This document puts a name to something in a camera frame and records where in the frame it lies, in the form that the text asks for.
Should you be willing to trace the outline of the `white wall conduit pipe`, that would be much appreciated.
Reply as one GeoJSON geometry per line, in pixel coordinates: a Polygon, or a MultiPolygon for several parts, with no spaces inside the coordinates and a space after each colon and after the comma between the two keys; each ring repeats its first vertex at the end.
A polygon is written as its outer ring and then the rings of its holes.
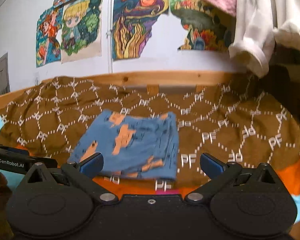
{"type": "Polygon", "coordinates": [[[111,35],[112,35],[112,0],[108,0],[108,22],[107,22],[107,32],[106,32],[106,37],[107,37],[107,46],[108,46],[108,73],[112,74],[113,73],[113,61],[112,61],[112,55],[111,55],[111,35]]]}

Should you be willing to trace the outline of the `blue orange patterned pants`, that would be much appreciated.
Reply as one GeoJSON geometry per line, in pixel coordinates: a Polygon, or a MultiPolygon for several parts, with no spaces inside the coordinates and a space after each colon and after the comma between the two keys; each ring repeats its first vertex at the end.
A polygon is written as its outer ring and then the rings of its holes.
{"type": "Polygon", "coordinates": [[[174,113],[141,118],[104,110],[79,139],[68,160],[79,163],[99,152],[104,159],[100,174],[175,180],[178,151],[174,113]]]}

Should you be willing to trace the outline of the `white hanging garment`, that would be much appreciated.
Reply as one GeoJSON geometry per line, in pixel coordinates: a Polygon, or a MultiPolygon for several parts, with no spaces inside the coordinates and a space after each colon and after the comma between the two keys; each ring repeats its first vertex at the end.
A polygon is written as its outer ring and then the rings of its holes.
{"type": "Polygon", "coordinates": [[[275,44],[300,51],[300,0],[237,0],[229,55],[258,77],[269,72],[275,44]]]}

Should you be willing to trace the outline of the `wooden bed frame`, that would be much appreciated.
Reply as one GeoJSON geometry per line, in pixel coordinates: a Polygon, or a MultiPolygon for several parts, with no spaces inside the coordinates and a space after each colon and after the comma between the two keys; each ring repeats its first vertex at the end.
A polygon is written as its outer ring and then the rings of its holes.
{"type": "Polygon", "coordinates": [[[158,92],[160,86],[196,86],[196,90],[199,90],[203,86],[225,83],[243,75],[244,73],[209,70],[160,70],[102,74],[87,78],[102,84],[128,87],[146,86],[148,91],[158,92]]]}

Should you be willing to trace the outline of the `swirly night painting poster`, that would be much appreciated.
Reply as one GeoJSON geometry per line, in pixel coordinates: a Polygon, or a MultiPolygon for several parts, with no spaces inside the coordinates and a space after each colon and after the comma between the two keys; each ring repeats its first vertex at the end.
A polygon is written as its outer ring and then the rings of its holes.
{"type": "Polygon", "coordinates": [[[168,9],[169,0],[114,0],[112,59],[139,58],[153,25],[168,9]]]}

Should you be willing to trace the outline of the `garden landscape painting poster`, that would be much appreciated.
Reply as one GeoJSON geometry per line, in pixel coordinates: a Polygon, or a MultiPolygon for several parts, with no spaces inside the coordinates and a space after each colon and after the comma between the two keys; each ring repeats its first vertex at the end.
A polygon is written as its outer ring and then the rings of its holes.
{"type": "Polygon", "coordinates": [[[169,0],[171,13],[187,31],[178,50],[227,52],[233,42],[235,19],[203,0],[169,0]]]}

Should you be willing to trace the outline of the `brown PF patterned blanket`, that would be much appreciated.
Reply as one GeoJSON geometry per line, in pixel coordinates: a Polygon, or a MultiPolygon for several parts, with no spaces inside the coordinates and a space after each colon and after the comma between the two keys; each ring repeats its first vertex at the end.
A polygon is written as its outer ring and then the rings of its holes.
{"type": "Polygon", "coordinates": [[[247,168],[269,163],[288,191],[300,194],[300,126],[253,77],[155,95],[57,77],[0,109],[0,145],[59,164],[100,152],[97,180],[119,191],[202,185],[199,159],[207,152],[247,168]]]}

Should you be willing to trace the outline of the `blond anime character poster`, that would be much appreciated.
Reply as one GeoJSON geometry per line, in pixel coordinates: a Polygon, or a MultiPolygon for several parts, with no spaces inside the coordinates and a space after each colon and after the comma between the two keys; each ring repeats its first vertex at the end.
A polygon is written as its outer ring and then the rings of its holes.
{"type": "Polygon", "coordinates": [[[76,0],[62,16],[61,63],[102,55],[102,0],[76,0]]]}

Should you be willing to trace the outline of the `red hair anime poster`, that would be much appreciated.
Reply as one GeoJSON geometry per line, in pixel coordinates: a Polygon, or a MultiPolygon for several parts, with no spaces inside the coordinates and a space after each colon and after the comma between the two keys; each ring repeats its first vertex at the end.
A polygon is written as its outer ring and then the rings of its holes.
{"type": "Polygon", "coordinates": [[[37,21],[36,67],[61,61],[61,49],[57,40],[62,28],[63,8],[51,7],[45,10],[37,21]]]}

